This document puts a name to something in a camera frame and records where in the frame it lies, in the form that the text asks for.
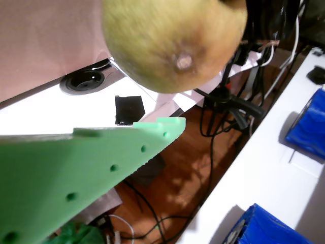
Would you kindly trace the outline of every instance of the blue object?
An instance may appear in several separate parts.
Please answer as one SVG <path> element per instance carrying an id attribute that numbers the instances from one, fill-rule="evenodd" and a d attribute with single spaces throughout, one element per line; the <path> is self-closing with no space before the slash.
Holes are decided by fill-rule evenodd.
<path id="1" fill-rule="evenodd" d="M 239 219 L 223 244 L 312 244 L 301 234 L 254 204 Z"/>
<path id="2" fill-rule="evenodd" d="M 313 95 L 285 140 L 325 159 L 325 91 Z"/>

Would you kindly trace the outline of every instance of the white surface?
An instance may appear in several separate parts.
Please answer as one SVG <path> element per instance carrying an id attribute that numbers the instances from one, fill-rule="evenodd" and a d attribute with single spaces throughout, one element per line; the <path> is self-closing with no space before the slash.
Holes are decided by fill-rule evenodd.
<path id="1" fill-rule="evenodd" d="M 324 67 L 325 57 L 310 53 L 178 244 L 222 243 L 243 211 L 254 203 L 311 241 L 325 242 L 323 165 L 311 159 L 307 164 L 297 155 L 290 161 L 292 149 L 279 143 L 288 116 L 293 111 L 300 113 L 319 88 L 306 78 L 315 65 Z"/>
<path id="2" fill-rule="evenodd" d="M 115 127 L 115 96 L 141 96 L 146 113 L 155 101 L 127 77 L 97 93 L 70 96 L 55 85 L 0 110 L 0 135 L 72 133 L 73 128 Z"/>
<path id="3" fill-rule="evenodd" d="M 254 66 L 257 66 L 257 60 L 260 59 L 260 57 L 261 57 L 260 53 L 250 52 L 246 64 L 243 66 L 233 65 L 229 77 L 234 76 L 235 74 L 242 72 L 244 70 L 248 70 Z M 210 80 L 209 82 L 207 82 L 206 84 L 202 85 L 199 88 L 206 93 L 210 93 L 219 85 L 222 79 L 222 75 L 223 72 L 219 72 L 219 74 L 215 78 L 213 78 L 212 80 Z M 149 90 L 147 88 L 144 88 L 141 85 L 139 86 L 156 101 L 157 107 L 160 107 L 166 102 L 173 100 L 185 112 L 186 110 L 192 107 L 189 106 L 189 104 L 195 105 L 203 99 L 203 96 L 197 94 L 195 91 L 186 91 L 184 93 L 178 93 L 178 94 L 160 94 L 152 90 Z"/>

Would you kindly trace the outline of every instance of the pear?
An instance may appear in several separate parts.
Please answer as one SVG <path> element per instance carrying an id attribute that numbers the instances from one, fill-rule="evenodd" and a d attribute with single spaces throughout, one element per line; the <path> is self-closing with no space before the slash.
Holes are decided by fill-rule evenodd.
<path id="1" fill-rule="evenodd" d="M 121 69 L 159 93 L 214 78 L 238 47 L 246 0 L 104 0 L 103 31 Z"/>

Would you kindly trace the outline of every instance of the green 3d-printed part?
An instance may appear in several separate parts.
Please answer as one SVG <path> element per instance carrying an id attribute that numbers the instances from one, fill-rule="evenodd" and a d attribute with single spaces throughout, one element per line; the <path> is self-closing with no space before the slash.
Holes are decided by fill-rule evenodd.
<path id="1" fill-rule="evenodd" d="M 0 243 L 38 244 L 157 155 L 184 118 L 0 139 Z"/>

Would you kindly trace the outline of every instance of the black cable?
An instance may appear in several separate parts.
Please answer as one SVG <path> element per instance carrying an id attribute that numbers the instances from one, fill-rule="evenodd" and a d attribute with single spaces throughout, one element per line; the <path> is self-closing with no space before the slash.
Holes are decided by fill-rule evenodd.
<path id="1" fill-rule="evenodd" d="M 126 180 L 123 181 L 128 187 L 130 187 L 131 189 L 133 189 L 141 198 L 142 200 L 145 201 L 145 203 L 148 205 L 148 207 L 150 208 L 152 214 L 153 214 L 153 217 L 155 218 L 156 222 L 157 222 L 157 226 L 158 226 L 158 229 L 159 229 L 159 232 L 160 232 L 160 235 L 161 235 L 161 238 L 162 238 L 162 242 L 163 244 L 166 244 L 166 240 L 165 240 L 165 237 L 164 237 L 164 234 L 162 232 L 162 229 L 160 227 L 160 224 L 159 224 L 159 219 L 157 217 L 157 214 L 156 212 L 154 211 L 153 207 L 150 205 L 150 203 L 148 202 L 148 200 L 134 187 L 132 186 L 129 182 L 127 182 Z"/>
<path id="2" fill-rule="evenodd" d="M 126 236 L 121 236 L 121 239 L 126 239 L 126 240 L 138 240 L 138 239 L 144 239 L 147 237 L 147 235 L 149 235 L 155 228 L 156 226 L 158 226 L 158 224 L 162 223 L 163 221 L 165 220 L 168 220 L 168 219 L 192 219 L 192 217 L 188 217 L 188 216 L 168 216 L 168 217 L 165 217 L 161 220 L 158 221 L 157 224 L 155 224 L 146 234 L 144 235 L 141 235 L 141 236 L 137 236 L 137 237 L 126 237 Z"/>

